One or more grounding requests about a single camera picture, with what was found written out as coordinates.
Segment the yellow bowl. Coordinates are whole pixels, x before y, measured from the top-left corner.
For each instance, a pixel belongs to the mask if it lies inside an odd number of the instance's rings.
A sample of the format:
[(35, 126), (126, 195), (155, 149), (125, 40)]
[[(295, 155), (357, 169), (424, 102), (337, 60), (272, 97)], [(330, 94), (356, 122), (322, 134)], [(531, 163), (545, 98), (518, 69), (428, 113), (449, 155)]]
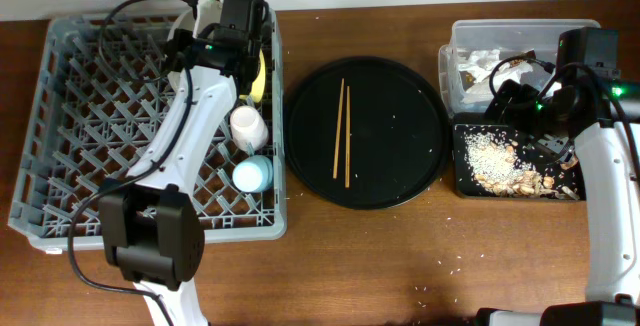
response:
[(260, 103), (263, 99), (266, 88), (266, 65), (263, 51), (259, 53), (259, 69), (255, 80), (251, 85), (251, 90), (246, 95), (240, 95), (243, 101), (251, 100), (253, 103)]

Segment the wooden chopstick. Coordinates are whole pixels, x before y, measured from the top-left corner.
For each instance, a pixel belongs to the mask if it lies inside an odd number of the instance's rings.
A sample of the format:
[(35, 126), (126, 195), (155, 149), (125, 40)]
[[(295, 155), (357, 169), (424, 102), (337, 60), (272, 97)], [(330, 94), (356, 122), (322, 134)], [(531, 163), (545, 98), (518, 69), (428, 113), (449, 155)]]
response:
[(343, 115), (343, 104), (344, 104), (344, 88), (345, 88), (345, 80), (341, 79), (340, 92), (339, 92), (339, 102), (338, 102), (338, 112), (337, 112), (337, 122), (336, 122), (336, 135), (335, 135), (335, 145), (334, 145), (334, 159), (333, 159), (333, 174), (332, 178), (337, 179), (338, 176), (338, 166), (339, 166), (339, 150), (340, 150), (340, 138), (341, 138), (341, 125), (342, 125), (342, 115)]
[(346, 92), (346, 131), (345, 131), (345, 188), (350, 188), (351, 179), (351, 92), (347, 86)]

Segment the pink plastic cup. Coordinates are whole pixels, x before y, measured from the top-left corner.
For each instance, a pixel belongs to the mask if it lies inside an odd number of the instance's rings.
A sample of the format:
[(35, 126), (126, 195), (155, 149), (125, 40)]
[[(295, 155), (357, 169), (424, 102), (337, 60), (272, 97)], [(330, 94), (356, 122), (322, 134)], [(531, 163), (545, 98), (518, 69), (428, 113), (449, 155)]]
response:
[(258, 151), (268, 141), (269, 132), (261, 114), (251, 106), (237, 107), (230, 116), (232, 139), (242, 151)]

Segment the light blue plastic cup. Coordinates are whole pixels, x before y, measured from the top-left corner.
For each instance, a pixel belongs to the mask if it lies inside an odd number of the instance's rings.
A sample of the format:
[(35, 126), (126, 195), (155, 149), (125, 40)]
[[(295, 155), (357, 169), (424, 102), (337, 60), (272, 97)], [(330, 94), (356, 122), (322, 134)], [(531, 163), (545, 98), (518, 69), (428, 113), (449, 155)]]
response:
[(235, 187), (244, 193), (264, 192), (272, 186), (273, 164), (270, 158), (254, 155), (236, 165), (232, 173)]

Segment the grey round plate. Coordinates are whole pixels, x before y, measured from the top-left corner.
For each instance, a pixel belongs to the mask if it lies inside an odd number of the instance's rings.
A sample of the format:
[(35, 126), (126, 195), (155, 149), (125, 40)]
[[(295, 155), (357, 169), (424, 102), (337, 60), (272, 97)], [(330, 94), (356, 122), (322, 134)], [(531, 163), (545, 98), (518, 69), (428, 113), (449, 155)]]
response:
[(165, 45), (165, 66), (168, 82), (174, 92), (179, 91), (182, 65), (179, 52), (187, 52), (194, 41), (197, 20), (192, 11), (183, 12), (173, 23)]

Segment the food scraps and rice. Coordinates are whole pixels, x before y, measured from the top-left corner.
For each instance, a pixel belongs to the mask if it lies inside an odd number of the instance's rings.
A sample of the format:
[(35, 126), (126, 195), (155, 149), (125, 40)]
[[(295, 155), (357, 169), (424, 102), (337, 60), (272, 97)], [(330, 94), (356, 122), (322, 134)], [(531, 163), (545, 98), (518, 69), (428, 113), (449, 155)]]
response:
[(517, 141), (516, 135), (488, 127), (462, 133), (456, 152), (461, 163), (459, 191), (468, 196), (582, 200), (577, 160), (547, 161)]

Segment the clear plastic waste bin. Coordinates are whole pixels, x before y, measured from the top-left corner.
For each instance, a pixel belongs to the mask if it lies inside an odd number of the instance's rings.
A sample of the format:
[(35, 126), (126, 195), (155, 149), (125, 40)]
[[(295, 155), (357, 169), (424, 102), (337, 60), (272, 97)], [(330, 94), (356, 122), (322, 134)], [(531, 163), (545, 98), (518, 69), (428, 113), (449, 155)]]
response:
[(450, 41), (441, 46), (438, 55), (440, 95), (449, 115), (482, 113), (492, 97), (470, 102), (468, 89), (473, 83), (458, 66), (475, 51), (500, 52), (499, 58), (529, 51), (543, 61), (554, 63), (560, 35), (582, 27), (598, 28), (592, 19), (478, 19), (459, 20), (451, 30)]

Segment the white paper napkin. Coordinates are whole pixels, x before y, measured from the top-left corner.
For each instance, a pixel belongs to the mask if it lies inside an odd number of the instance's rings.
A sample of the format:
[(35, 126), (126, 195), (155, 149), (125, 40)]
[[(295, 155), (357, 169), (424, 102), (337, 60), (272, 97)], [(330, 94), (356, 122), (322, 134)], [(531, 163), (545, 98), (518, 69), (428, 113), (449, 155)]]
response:
[[(468, 58), (462, 59), (458, 65), (458, 71), (461, 73), (461, 79), (470, 84), (463, 92), (463, 104), (492, 100), (489, 76), (500, 61), (499, 49), (472, 51)], [(533, 67), (525, 61), (509, 61), (503, 64), (494, 75), (494, 89), (498, 91), (501, 84), (507, 80), (520, 82), (523, 74), (532, 71)]]

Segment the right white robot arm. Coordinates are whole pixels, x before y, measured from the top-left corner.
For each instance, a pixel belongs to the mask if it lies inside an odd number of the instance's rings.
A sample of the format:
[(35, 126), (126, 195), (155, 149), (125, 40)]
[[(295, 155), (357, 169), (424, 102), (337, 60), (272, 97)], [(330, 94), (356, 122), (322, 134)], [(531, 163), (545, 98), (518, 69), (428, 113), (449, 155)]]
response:
[(537, 91), (506, 81), (486, 118), (530, 136), (569, 137), (583, 175), (590, 238), (586, 296), (542, 313), (482, 308), (476, 325), (636, 325), (639, 322), (639, 85), (617, 68), (618, 33), (562, 33), (551, 82)]

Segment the black rectangular food tray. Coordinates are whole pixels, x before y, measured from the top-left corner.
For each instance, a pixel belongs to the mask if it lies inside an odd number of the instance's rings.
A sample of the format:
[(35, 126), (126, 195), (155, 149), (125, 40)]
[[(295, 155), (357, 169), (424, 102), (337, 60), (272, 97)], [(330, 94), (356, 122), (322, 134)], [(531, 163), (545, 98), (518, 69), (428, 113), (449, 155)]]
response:
[(453, 126), (455, 185), (464, 197), (582, 201), (586, 191), (573, 147), (536, 143), (504, 125)]

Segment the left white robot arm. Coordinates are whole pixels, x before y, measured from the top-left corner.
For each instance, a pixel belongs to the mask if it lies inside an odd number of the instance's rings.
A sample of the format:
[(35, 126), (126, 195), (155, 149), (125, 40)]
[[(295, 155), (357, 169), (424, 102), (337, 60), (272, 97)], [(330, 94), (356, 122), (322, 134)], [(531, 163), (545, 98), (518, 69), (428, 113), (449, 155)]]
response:
[(107, 262), (132, 282), (157, 325), (204, 325), (194, 276), (205, 232), (193, 206), (199, 169), (241, 96), (264, 88), (275, 26), (265, 0), (184, 0), (164, 50), (175, 91), (153, 140), (122, 181), (106, 179), (97, 206)]

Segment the grey plastic dishwasher rack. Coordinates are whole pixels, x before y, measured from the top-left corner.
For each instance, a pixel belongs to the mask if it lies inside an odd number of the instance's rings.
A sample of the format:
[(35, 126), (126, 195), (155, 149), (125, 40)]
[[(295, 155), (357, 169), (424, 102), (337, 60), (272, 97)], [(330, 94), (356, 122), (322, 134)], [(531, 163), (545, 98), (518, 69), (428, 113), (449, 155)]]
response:
[[(8, 216), (9, 226), (34, 248), (49, 254), (69, 246), (101, 248), (97, 211), (86, 210), (78, 224), (72, 217), (101, 181), (122, 177), (143, 155), (174, 96), (165, 81), (111, 80), (102, 56), (122, 58), (128, 72), (156, 71), (174, 21), (174, 14), (119, 14), (105, 26), (102, 15), (89, 14), (49, 24)], [(258, 194), (236, 189), (231, 172), (244, 153), (222, 123), (194, 187), (194, 208), (209, 243), (275, 240), (287, 228), (279, 34), (264, 54), (266, 91), (257, 110), (269, 129), (262, 154), (273, 162), (274, 183)]]

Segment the round black serving tray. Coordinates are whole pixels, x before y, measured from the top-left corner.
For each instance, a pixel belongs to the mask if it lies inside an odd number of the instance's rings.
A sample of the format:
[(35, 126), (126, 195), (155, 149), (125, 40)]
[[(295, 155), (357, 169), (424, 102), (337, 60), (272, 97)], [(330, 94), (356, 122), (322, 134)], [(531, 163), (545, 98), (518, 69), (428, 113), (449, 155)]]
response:
[[(341, 79), (345, 80), (337, 179), (332, 178)], [(351, 179), (345, 188), (346, 92), (351, 92)], [(376, 210), (418, 196), (441, 177), (452, 151), (438, 92), (392, 60), (358, 56), (303, 79), (284, 106), (287, 161), (312, 192), (337, 205)]]

